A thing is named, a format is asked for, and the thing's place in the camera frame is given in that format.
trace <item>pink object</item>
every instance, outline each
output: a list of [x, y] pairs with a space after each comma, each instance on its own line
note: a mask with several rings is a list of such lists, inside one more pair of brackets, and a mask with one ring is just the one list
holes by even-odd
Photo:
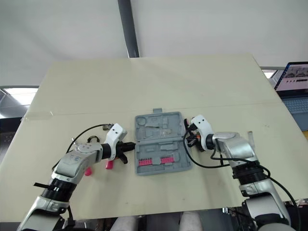
[[[172, 163], [174, 162], [174, 158], [173, 157], [165, 157], [165, 158], [160, 158], [160, 162], [162, 164], [165, 164], [165, 163]], [[148, 159], [148, 160], [140, 160], [138, 162], [138, 165], [139, 166], [145, 166], [145, 165], [151, 165], [152, 164], [152, 159]]]
[[114, 161], [113, 160], [107, 160], [106, 162], [106, 169], [112, 169], [114, 167]]
[[145, 165], [151, 165], [151, 164], [152, 164], [152, 159], [139, 161], [139, 166], [145, 166]]
[[173, 157], [161, 158], [160, 161], [162, 162], [162, 164], [172, 163], [172, 162], [174, 162], [174, 158]]
[[88, 167], [85, 171], [85, 176], [91, 176], [92, 175], [92, 168], [91, 167]]

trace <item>black pole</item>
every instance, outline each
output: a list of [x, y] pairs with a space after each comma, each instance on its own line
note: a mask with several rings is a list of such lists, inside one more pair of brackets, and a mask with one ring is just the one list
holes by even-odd
[[129, 58], [139, 58], [137, 38], [130, 0], [118, 0], [124, 39]]

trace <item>window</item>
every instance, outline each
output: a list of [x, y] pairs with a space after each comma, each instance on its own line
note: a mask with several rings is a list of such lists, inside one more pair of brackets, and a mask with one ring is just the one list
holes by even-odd
[[272, 78], [272, 76], [276, 73], [277, 70], [262, 70], [265, 74], [266, 78]]
[[21, 105], [30, 105], [38, 91], [37, 88], [6, 88], [4, 90]]

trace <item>pink cap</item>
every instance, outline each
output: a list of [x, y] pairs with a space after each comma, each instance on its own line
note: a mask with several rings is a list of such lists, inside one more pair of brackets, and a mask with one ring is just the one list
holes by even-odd
[[114, 161], [113, 160], [107, 160], [106, 162], [106, 169], [112, 169], [114, 167]]
[[85, 171], [85, 176], [91, 176], [92, 175], [92, 169], [91, 167], [88, 167]]

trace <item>laptop screen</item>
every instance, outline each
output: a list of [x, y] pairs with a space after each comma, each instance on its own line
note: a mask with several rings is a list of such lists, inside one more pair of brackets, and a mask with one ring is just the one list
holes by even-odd
[[281, 97], [308, 96], [308, 62], [288, 63], [275, 90]]

